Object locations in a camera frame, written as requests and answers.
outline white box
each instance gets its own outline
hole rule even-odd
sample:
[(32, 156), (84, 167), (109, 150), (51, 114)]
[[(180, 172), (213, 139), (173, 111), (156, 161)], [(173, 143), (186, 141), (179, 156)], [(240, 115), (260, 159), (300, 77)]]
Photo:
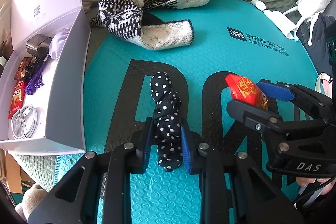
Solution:
[[(30, 56), (26, 42), (37, 33), (53, 37), (64, 27), (71, 30), (61, 56), (48, 59), (44, 86), (24, 99), (23, 105), (36, 108), (38, 126), (30, 138), (16, 140), (8, 112), (14, 74), (21, 60)], [(11, 33), (14, 52), (0, 78), (0, 148), (22, 155), (85, 152), (83, 79), (91, 30), (82, 0), (12, 0)]]

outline human hand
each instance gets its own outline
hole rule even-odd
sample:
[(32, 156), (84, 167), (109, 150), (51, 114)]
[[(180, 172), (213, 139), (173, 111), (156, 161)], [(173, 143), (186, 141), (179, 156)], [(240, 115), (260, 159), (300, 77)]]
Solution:
[[(297, 177), (296, 178), (296, 182), (300, 185), (300, 186), (305, 186), (307, 183), (314, 183), (316, 179), (314, 178), (300, 178)], [(326, 182), (330, 179), (317, 179), (318, 182), (323, 183)], [(327, 184), (324, 188), (323, 191), (321, 193), (321, 195), (326, 195), (327, 193), (330, 192), (330, 190), (333, 188), (334, 184), (335, 184), (336, 180), (333, 180), (331, 183)]]

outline snack package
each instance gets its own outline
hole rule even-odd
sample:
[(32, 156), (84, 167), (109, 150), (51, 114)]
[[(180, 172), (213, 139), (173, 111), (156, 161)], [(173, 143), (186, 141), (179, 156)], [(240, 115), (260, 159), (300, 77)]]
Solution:
[(12, 97), (12, 101), (9, 108), (8, 118), (11, 119), (13, 115), (22, 108), (23, 106), (23, 99), (25, 98), (25, 87), (26, 82), (18, 80), (16, 82), (14, 93)]
[(249, 78), (229, 74), (225, 81), (231, 90), (232, 99), (240, 100), (262, 109), (267, 108), (267, 97)]
[(25, 76), (25, 74), (26, 74), (25, 67), (27, 65), (29, 65), (29, 63), (31, 62), (32, 59), (33, 59), (32, 57), (23, 58), (19, 67), (17, 68), (17, 71), (16, 71), (15, 76), (14, 76), (14, 80), (21, 79), (22, 77)]

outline red packet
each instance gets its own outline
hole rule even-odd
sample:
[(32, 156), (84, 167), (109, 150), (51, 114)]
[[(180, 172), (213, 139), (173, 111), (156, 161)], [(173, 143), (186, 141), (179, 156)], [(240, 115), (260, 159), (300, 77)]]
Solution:
[(253, 83), (249, 78), (229, 74), (225, 77), (225, 81), (231, 90), (231, 97), (236, 100), (267, 108), (267, 97), (258, 86)]
[(26, 87), (26, 82), (25, 81), (20, 81), (18, 80), (16, 82), (15, 88), (14, 88), (14, 93), (13, 93), (13, 98), (10, 104), (9, 108), (9, 114), (8, 118), (11, 119), (13, 115), (22, 108), (23, 106), (23, 99), (25, 98), (25, 87)]

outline dark gray fabric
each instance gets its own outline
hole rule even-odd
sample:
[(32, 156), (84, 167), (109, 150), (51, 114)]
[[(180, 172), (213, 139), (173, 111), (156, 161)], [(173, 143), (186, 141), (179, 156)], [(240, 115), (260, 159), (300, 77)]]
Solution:
[(319, 18), (313, 28), (311, 46), (308, 46), (307, 44), (309, 40), (310, 22), (308, 24), (304, 22), (297, 32), (297, 36), (307, 50), (318, 74), (324, 72), (328, 75), (332, 75), (332, 68), (329, 65), (329, 56), (324, 29), (334, 22), (335, 19), (332, 16), (328, 16), (323, 13), (319, 14)]

